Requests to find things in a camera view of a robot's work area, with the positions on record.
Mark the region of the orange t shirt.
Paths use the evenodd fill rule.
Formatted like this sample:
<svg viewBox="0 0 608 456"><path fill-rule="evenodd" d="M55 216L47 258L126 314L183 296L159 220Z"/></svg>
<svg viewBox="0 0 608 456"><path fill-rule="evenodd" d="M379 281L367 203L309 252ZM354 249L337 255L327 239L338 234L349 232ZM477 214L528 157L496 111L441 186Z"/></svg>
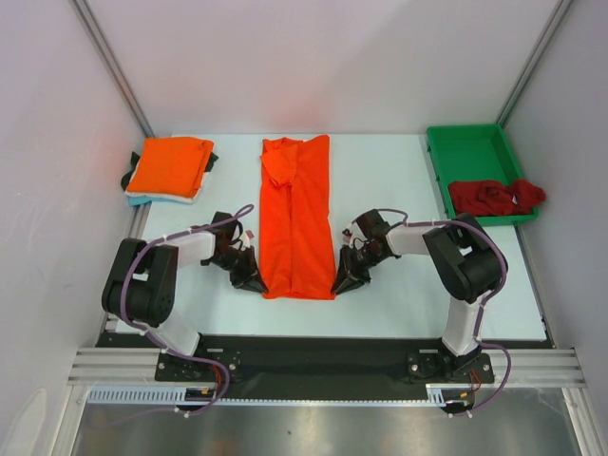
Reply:
<svg viewBox="0 0 608 456"><path fill-rule="evenodd" d="M262 143L259 267L268 299L332 300L330 137Z"/></svg>
<svg viewBox="0 0 608 456"><path fill-rule="evenodd" d="M195 137L148 138L126 192L192 197L215 144Z"/></svg>

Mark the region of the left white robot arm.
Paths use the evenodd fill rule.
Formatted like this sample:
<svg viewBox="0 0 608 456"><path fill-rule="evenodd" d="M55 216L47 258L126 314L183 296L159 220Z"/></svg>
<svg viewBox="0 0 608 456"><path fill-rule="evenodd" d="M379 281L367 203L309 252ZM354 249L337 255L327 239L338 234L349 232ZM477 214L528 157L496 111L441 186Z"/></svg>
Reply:
<svg viewBox="0 0 608 456"><path fill-rule="evenodd" d="M189 379L209 371L210 357L198 349L200 333L176 310L178 270L215 265L228 273L235 289L267 293L251 236L240 223L253 209L247 204L233 215L217 212L208 224L149 241L127 237L110 268L101 297L104 311L177 353L176 366Z"/></svg>

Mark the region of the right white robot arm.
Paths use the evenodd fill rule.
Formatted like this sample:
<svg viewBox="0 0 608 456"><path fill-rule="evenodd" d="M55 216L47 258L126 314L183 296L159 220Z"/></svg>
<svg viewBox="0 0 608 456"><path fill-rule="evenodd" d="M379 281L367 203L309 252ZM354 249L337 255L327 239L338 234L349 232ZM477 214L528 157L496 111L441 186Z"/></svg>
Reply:
<svg viewBox="0 0 608 456"><path fill-rule="evenodd" d="M450 296L446 328L438 357L439 372L460 381L472 370L470 355L483 346L481 326L487 302L506 282L507 260L497 244L469 213L445 220L390 224L389 208L371 209L343 231L338 268L331 293L341 295L371 282L370 269L384 260L408 255L427 256Z"/></svg>

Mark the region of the folded orange t shirt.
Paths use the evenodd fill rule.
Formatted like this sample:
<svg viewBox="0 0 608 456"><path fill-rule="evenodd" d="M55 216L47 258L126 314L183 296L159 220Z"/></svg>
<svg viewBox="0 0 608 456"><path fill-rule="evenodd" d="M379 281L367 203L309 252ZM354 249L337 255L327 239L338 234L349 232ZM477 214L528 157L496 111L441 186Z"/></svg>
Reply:
<svg viewBox="0 0 608 456"><path fill-rule="evenodd" d="M148 138L126 192L192 197L215 144L195 137Z"/></svg>

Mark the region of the folded light blue t shirt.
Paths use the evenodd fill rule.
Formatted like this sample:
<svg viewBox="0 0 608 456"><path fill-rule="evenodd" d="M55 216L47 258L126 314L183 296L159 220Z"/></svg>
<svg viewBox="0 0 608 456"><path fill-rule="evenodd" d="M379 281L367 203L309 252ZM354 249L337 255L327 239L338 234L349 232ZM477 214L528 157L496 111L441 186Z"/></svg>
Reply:
<svg viewBox="0 0 608 456"><path fill-rule="evenodd" d="M149 197L128 197L127 202L131 207L138 207L145 205L153 200Z"/></svg>

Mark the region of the folded black t shirt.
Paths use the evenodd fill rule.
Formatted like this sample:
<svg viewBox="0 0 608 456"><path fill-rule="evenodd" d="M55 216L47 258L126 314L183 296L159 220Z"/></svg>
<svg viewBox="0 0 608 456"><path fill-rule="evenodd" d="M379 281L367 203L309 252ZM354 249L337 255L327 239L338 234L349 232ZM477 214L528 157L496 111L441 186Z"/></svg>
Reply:
<svg viewBox="0 0 608 456"><path fill-rule="evenodd" d="M131 182L133 174L135 173L137 166L139 164L141 156L136 152L132 152L129 161L129 170L121 177L120 186L125 191L128 184Z"/></svg>

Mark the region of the dark red t shirt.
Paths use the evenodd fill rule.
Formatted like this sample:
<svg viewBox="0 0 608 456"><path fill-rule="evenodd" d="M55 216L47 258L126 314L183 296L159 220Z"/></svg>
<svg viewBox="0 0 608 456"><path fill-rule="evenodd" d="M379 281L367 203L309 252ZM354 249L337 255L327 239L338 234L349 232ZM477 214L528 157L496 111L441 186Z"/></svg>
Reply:
<svg viewBox="0 0 608 456"><path fill-rule="evenodd" d="M497 180L455 181L448 192L457 214L475 217L529 215L546 201L542 188L522 179L508 185Z"/></svg>

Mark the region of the green plastic bin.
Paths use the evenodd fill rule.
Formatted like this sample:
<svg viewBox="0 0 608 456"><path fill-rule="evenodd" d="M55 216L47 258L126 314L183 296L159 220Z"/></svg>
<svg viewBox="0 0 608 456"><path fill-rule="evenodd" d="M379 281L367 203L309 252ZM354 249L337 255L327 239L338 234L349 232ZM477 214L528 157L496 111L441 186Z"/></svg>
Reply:
<svg viewBox="0 0 608 456"><path fill-rule="evenodd" d="M451 219L461 215L455 212L448 192L451 183L494 180L508 185L526 180L504 130L494 123L431 126L427 129L427 150ZM483 226L517 226L536 219L540 205L524 216L474 217Z"/></svg>

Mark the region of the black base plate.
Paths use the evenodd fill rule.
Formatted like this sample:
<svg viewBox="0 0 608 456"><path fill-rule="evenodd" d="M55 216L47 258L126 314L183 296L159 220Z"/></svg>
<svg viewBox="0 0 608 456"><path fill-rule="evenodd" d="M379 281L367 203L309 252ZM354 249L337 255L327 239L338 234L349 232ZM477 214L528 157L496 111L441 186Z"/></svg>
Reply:
<svg viewBox="0 0 608 456"><path fill-rule="evenodd" d="M432 385L492 387L510 366L511 349L552 347L547 341L488 344L452 361L437 339L206 335L194 360L161 352L150 386L209 386L227 370L228 398L420 399ZM141 336L117 332L103 333L96 348L158 349Z"/></svg>

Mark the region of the aluminium front rail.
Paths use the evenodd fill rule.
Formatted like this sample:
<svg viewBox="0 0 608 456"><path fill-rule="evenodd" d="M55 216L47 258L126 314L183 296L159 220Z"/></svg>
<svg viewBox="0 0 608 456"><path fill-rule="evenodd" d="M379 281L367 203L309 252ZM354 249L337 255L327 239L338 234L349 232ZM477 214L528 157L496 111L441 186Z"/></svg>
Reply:
<svg viewBox="0 0 608 456"><path fill-rule="evenodd" d="M509 388L585 388L574 350L511 349ZM150 385L161 351L153 348L79 349L70 385Z"/></svg>

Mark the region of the left aluminium corner post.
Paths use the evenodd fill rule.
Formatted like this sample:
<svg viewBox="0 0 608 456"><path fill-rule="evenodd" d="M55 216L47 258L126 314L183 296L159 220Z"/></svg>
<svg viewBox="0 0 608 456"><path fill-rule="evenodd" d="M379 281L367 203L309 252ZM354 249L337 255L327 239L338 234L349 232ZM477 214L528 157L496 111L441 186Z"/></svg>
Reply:
<svg viewBox="0 0 608 456"><path fill-rule="evenodd" d="M79 19L87 37L95 48L99 59L108 72L110 79L118 90L123 102L129 110L137 127L146 138L155 136L153 127L148 121L142 106L136 96L134 89L124 73L124 70L108 41L99 20L92 7L86 0L69 0L68 3L73 8Z"/></svg>

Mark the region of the aluminium corner post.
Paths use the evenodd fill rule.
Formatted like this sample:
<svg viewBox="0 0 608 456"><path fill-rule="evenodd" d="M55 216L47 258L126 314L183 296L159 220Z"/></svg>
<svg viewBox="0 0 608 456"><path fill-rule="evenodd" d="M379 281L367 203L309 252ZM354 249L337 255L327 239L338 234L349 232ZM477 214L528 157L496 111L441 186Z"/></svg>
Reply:
<svg viewBox="0 0 608 456"><path fill-rule="evenodd" d="M129 110L137 127L146 138L155 136L153 127L148 121L142 106L136 96L134 89L124 73L124 70L108 41L99 20L92 7L86 0L69 0L68 3L73 8L79 19L87 37L95 48L99 59L108 72L110 79L118 90L123 102Z"/></svg>
<svg viewBox="0 0 608 456"><path fill-rule="evenodd" d="M515 84L510 90L495 120L495 123L500 127L506 128L524 92L539 69L543 57L561 31L567 16L576 4L577 1L575 0L560 0L551 11L546 24L541 30L538 40L532 47L523 65L522 71L519 73Z"/></svg>

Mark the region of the right aluminium corner post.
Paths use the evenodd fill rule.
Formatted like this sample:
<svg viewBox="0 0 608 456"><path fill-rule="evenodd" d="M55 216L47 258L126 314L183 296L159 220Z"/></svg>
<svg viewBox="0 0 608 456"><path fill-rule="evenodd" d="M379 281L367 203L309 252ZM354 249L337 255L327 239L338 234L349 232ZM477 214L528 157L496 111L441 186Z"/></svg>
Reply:
<svg viewBox="0 0 608 456"><path fill-rule="evenodd" d="M541 30L538 40L532 47L523 65L522 71L519 73L515 84L510 90L495 120L495 123L500 127L506 128L524 92L539 69L543 57L561 31L567 16L576 4L577 1L575 0L560 0L551 11L546 24Z"/></svg>

